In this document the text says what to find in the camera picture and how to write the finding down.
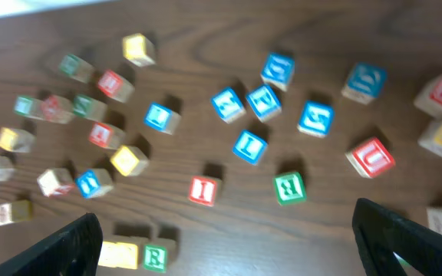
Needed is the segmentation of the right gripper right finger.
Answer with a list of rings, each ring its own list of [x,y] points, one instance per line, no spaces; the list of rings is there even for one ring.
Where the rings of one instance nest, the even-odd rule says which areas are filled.
[[[366,198],[356,202],[352,229],[367,276],[404,275],[397,255],[423,275],[442,276],[442,235]]]

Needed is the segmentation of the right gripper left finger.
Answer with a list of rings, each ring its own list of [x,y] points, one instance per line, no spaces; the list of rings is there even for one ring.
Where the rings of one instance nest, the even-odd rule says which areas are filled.
[[[95,276],[103,242],[101,224],[86,213],[0,264],[0,276]]]

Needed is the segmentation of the yellow letter C block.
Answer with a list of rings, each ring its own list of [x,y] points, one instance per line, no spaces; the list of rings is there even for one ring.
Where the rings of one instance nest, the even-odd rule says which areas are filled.
[[[117,239],[109,238],[102,242],[98,265],[107,268],[117,268]]]

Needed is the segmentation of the green letter R block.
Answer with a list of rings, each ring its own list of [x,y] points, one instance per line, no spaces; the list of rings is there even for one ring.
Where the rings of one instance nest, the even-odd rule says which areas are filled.
[[[166,273],[176,259],[177,242],[168,238],[157,238],[143,247],[142,266],[147,271]]]

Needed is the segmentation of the blue letter L block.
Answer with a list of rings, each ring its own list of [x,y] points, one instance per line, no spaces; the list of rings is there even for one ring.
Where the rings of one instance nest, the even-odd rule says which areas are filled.
[[[177,112],[158,103],[152,103],[145,114],[143,122],[161,133],[172,135],[178,127],[180,119],[181,116]]]

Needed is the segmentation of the yellow letter O block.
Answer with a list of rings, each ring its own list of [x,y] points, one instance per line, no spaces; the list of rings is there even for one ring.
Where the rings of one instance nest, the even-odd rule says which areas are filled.
[[[118,241],[118,267],[137,270],[142,260],[143,247],[149,241],[150,239],[145,237],[129,237],[126,240]]]

